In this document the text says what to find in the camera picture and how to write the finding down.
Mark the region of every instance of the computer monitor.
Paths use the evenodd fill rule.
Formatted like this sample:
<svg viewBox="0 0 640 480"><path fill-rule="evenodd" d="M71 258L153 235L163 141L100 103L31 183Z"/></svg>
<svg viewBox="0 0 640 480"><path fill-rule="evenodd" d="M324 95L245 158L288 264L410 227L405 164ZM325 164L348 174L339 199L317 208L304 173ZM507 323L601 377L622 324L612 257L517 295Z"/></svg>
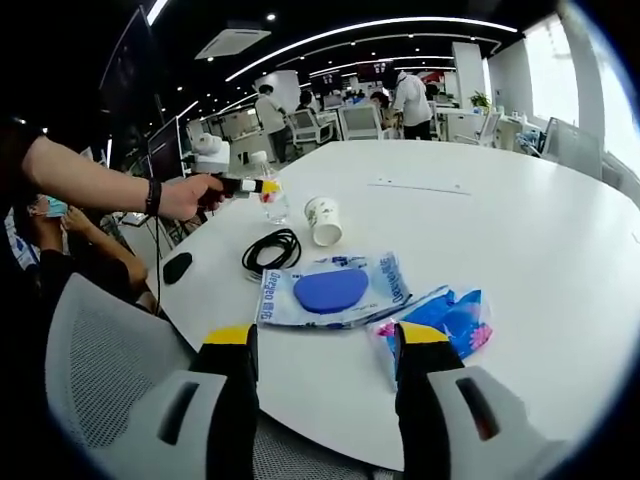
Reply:
<svg viewBox="0 0 640 480"><path fill-rule="evenodd" d="M158 50L142 8L138 8L113 50L100 82L113 134L110 167L145 151L145 134L163 122L157 94L164 81Z"/></svg>
<svg viewBox="0 0 640 480"><path fill-rule="evenodd" d="M180 125L174 118L149 139L151 175L161 182L184 177Z"/></svg>

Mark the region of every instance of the air conditioning vent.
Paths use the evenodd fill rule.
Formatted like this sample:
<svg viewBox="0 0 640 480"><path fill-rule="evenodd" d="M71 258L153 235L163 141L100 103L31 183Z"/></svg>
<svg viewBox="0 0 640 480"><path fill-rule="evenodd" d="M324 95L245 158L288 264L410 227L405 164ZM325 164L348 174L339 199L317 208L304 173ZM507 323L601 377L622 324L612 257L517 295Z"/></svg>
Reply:
<svg viewBox="0 0 640 480"><path fill-rule="evenodd" d="M196 60L206 59L208 57L237 55L269 35L271 35L271 32L265 30L228 28L221 31L211 40L207 46L196 55Z"/></svg>

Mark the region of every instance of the table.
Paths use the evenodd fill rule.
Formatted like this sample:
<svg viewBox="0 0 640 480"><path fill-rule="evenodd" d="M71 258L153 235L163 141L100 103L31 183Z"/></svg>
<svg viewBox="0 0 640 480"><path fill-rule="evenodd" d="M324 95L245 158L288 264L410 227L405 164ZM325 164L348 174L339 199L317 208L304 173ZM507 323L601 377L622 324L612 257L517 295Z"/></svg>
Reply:
<svg viewBox="0 0 640 480"><path fill-rule="evenodd" d="M639 333L640 212L629 199L545 160L444 142L333 142L281 173L302 261L392 249L415 294L482 288L495 333L465 363L520 396L547 437L589 432ZM318 194L339 202L345 232L324 249L302 213ZM272 230L256 199L235 200L172 252L194 264L161 303L195 349L209 330L254 319L259 287L240 258ZM337 452L403 468L394 394L362 330L258 337L263 411Z"/></svg>

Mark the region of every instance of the window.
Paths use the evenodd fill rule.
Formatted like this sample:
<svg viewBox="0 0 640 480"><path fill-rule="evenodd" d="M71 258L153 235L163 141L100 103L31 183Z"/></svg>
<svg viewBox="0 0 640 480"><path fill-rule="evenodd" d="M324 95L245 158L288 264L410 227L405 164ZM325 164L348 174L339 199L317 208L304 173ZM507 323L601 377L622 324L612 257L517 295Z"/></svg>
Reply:
<svg viewBox="0 0 640 480"><path fill-rule="evenodd" d="M604 101L604 149L640 177L640 131L624 88L611 64L613 57L592 43Z"/></svg>
<svg viewBox="0 0 640 480"><path fill-rule="evenodd" d="M578 85L562 23L552 15L525 31L533 114L578 125Z"/></svg>

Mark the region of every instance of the paper cup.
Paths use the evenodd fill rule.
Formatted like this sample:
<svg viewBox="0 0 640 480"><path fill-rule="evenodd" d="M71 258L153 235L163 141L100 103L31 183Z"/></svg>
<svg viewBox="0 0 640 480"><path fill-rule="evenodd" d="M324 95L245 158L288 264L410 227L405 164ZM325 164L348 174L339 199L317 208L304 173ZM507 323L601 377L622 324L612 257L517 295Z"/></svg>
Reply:
<svg viewBox="0 0 640 480"><path fill-rule="evenodd" d="M338 203L332 198L315 197L304 207L313 241L328 247L342 238L342 226L338 216Z"/></svg>

